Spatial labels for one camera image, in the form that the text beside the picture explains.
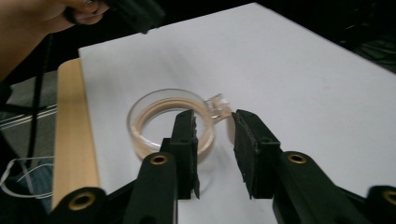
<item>white surface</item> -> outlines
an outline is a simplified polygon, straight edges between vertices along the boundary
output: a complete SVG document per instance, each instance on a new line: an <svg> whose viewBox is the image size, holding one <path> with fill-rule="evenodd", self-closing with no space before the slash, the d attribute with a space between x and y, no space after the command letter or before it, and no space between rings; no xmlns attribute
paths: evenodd
<svg viewBox="0 0 396 224"><path fill-rule="evenodd" d="M285 151L310 155L332 181L365 196L396 186L396 76L255 4L80 50L103 188L136 178L126 128L151 91L223 93L256 113ZM202 199L179 223L275 223L270 200L248 199L224 122L199 165Z"/></svg>

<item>tape roll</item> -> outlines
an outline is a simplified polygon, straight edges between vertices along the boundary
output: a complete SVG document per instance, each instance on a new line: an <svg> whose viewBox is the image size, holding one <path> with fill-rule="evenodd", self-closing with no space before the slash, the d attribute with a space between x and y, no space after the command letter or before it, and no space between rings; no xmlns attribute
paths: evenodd
<svg viewBox="0 0 396 224"><path fill-rule="evenodd" d="M179 89L154 91L143 96L131 108L128 114L128 131L131 135L134 149L140 159L158 152L160 144L154 143L143 136L142 131L148 123L164 112L180 109L193 109L203 121L203 131L198 142L198 157L207 152L214 142L214 120L204 99L190 92Z"/></svg>

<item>wooden board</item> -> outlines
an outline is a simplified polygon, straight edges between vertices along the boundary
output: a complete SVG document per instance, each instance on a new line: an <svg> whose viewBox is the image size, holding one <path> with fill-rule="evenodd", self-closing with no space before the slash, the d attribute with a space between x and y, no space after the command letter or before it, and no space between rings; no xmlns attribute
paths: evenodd
<svg viewBox="0 0 396 224"><path fill-rule="evenodd" d="M75 189L99 186L80 59L59 67L57 102L53 208Z"/></svg>

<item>black cable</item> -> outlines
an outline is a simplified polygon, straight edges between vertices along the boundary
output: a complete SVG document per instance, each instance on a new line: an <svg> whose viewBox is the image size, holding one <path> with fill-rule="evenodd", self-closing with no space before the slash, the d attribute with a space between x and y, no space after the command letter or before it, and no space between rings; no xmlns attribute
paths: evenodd
<svg viewBox="0 0 396 224"><path fill-rule="evenodd" d="M27 151L27 158L32 158L35 153L35 140L37 136L37 116L40 107L41 89L43 86L43 76L47 72L46 70L50 60L52 39L53 39L52 34L47 36L47 48L44 54L43 70L41 73L37 73L37 75L35 76L35 93L34 93L34 99L32 105L33 113L32 113L32 121L30 125L30 139L29 139L29 148ZM28 160L26 162L26 167L29 168L31 163L32 161Z"/></svg>

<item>screw hole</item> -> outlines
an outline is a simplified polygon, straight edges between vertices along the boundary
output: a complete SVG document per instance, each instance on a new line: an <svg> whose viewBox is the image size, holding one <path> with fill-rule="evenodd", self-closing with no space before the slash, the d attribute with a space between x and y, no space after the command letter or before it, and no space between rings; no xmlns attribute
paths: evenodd
<svg viewBox="0 0 396 224"><path fill-rule="evenodd" d="M298 163L298 164L303 164L306 163L306 158L300 154L290 154L288 156L289 161Z"/></svg>
<svg viewBox="0 0 396 224"><path fill-rule="evenodd" d="M83 192L77 195L70 201L69 203L69 209L73 211L78 211L85 209L86 207L90 206L93 204L95 201L95 195L91 192Z"/></svg>
<svg viewBox="0 0 396 224"><path fill-rule="evenodd" d="M151 158L150 162L154 165L162 165L168 161L168 158L165 156L155 156Z"/></svg>
<svg viewBox="0 0 396 224"><path fill-rule="evenodd" d="M389 203L396 205L396 191L386 190L382 194Z"/></svg>

